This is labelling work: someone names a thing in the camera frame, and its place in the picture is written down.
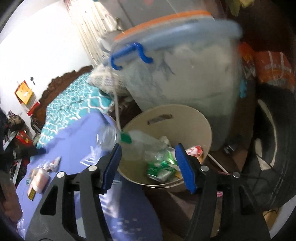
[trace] orange bag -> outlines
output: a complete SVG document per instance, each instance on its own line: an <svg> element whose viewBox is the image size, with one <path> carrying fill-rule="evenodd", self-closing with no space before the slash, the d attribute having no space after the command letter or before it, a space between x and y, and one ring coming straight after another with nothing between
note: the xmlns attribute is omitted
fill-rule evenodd
<svg viewBox="0 0 296 241"><path fill-rule="evenodd" d="M259 83L268 83L294 92L292 67L282 52L256 52L254 60Z"/></svg>

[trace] clear plastic bottle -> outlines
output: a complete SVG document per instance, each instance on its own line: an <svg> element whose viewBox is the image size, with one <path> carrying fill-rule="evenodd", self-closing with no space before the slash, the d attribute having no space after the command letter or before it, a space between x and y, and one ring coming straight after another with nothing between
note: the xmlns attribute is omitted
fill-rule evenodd
<svg viewBox="0 0 296 241"><path fill-rule="evenodd" d="M102 150L111 151L116 143L122 147L125 160L142 160L144 152L158 152L167 144L139 130L131 130L127 134L114 126L101 126L98 130L97 143Z"/></svg>

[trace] blue handle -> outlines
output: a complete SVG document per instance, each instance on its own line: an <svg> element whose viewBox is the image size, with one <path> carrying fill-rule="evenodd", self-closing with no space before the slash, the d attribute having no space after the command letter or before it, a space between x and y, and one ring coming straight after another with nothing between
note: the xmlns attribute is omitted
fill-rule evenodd
<svg viewBox="0 0 296 241"><path fill-rule="evenodd" d="M135 50L137 50L137 52L143 62L145 62L147 64L153 63L153 58L147 57L144 54L143 45L138 42L134 42L134 43L130 44L129 46L126 46L126 47L120 49L118 52L116 52L110 56L111 67L115 70L121 70L122 66L115 65L114 60L117 58L123 57L124 55L130 54L131 52L133 52Z"/></svg>

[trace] silver screw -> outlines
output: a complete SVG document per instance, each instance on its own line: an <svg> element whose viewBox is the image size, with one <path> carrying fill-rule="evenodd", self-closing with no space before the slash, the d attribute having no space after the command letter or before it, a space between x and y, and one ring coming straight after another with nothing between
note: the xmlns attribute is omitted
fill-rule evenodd
<svg viewBox="0 0 296 241"><path fill-rule="evenodd" d="M203 172L207 172L209 170L209 167L208 166L201 166L200 169L203 171Z"/></svg>
<svg viewBox="0 0 296 241"><path fill-rule="evenodd" d="M234 172L234 173L232 173L232 175L233 175L235 178L239 178L239 177L240 177L239 172Z"/></svg>
<svg viewBox="0 0 296 241"><path fill-rule="evenodd" d="M89 171L93 172L96 170L96 168L97 168L96 165L91 165L89 166Z"/></svg>
<svg viewBox="0 0 296 241"><path fill-rule="evenodd" d="M61 178L61 177L63 177L64 175L65 175L64 172L59 172L59 173L57 174L57 177L58 177L58 178Z"/></svg>

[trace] carved wood headboard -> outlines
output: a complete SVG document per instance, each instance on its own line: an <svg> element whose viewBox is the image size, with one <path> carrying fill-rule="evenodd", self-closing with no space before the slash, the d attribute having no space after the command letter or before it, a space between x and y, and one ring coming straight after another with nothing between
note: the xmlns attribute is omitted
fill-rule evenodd
<svg viewBox="0 0 296 241"><path fill-rule="evenodd" d="M39 99L40 105L34 110L31 116L31 127L34 131L36 125L40 130L45 123L46 107L52 102L63 90L65 90L74 80L76 80L80 75L88 73L93 69L92 66L85 66L81 68L78 72L72 71L66 73L61 77L56 77L52 79L47 89L43 92L41 98Z"/></svg>

